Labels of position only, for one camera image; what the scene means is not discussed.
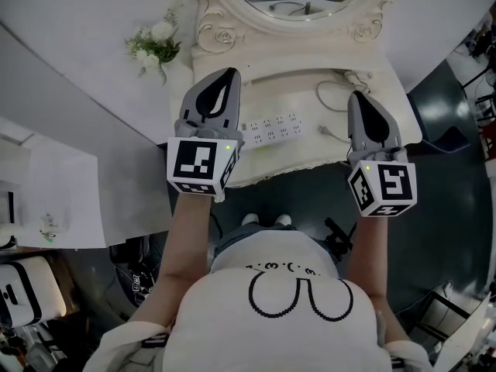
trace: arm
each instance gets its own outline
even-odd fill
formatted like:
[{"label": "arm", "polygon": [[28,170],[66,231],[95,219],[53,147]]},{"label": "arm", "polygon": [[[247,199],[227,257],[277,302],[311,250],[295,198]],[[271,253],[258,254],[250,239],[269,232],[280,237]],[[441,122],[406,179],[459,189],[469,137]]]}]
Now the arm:
[{"label": "arm", "polygon": [[211,202],[208,196],[179,194],[157,283],[130,321],[168,326],[186,291],[207,274]]},{"label": "arm", "polygon": [[381,312],[386,327],[386,343],[410,340],[389,307],[388,292],[388,219],[360,218],[356,228],[346,279],[358,285]]}]

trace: flower bouquet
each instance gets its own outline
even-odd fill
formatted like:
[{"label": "flower bouquet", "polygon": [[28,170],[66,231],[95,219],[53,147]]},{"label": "flower bouquet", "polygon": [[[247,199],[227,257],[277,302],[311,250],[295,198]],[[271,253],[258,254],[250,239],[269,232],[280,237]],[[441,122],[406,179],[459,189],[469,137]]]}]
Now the flower bouquet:
[{"label": "flower bouquet", "polygon": [[126,40],[131,57],[142,64],[139,78],[150,70],[156,70],[162,77],[162,84],[166,83],[167,75],[162,64],[171,62],[179,52],[181,42],[174,42],[176,32],[176,15],[168,9],[163,21],[151,28],[140,27],[134,37]]}]

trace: white sneaker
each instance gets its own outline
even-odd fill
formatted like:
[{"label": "white sneaker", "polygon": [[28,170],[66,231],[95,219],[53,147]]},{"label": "white sneaker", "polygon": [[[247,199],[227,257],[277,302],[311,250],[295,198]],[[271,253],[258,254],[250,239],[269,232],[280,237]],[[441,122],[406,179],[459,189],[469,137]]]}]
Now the white sneaker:
[{"label": "white sneaker", "polygon": [[248,223],[258,223],[258,215],[248,214],[243,218],[243,221],[241,222],[241,226],[247,225]]},{"label": "white sneaker", "polygon": [[284,226],[289,226],[291,224],[291,217],[290,215],[286,215],[286,214],[279,215],[274,224],[276,223],[280,223],[281,225]]}]

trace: white vanity table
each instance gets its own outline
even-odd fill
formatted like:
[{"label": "white vanity table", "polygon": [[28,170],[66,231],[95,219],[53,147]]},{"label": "white vanity table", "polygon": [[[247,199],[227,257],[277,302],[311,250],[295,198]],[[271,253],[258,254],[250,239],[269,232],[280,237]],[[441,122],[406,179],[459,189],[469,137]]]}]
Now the white vanity table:
[{"label": "white vanity table", "polygon": [[[344,78],[345,71],[352,71],[355,84],[362,89],[366,84],[370,95],[394,116],[403,145],[420,142],[422,134],[405,91],[375,41],[387,22],[384,11],[394,9],[392,0],[343,0],[322,4],[330,8],[317,12],[312,11],[315,0],[306,0],[308,15],[304,9],[297,15],[276,14],[278,10],[267,10],[263,2],[247,0],[195,1],[197,45],[191,51],[195,82],[235,67],[243,80],[239,126],[296,113],[305,127],[298,139],[242,150],[229,187],[345,160],[350,146],[317,128],[324,125],[347,139],[347,114],[329,111],[315,93],[320,81],[339,83],[323,84],[320,95],[327,105],[346,109],[355,87]],[[297,11],[298,4],[303,5],[302,0],[291,1],[281,3],[292,4]],[[179,99],[171,102],[173,120],[180,107]]]}]

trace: sleeve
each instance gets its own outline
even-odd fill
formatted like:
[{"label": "sleeve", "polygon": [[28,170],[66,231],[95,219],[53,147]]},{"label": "sleeve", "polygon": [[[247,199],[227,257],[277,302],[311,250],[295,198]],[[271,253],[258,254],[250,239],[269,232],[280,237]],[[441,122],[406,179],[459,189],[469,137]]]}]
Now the sleeve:
[{"label": "sleeve", "polygon": [[133,321],[118,326],[102,337],[100,346],[84,366],[83,372],[112,370],[112,364],[132,352],[137,344],[163,333],[170,333],[170,329],[152,322]]},{"label": "sleeve", "polygon": [[398,340],[384,345],[391,356],[393,372],[433,372],[425,349],[409,340]]}]

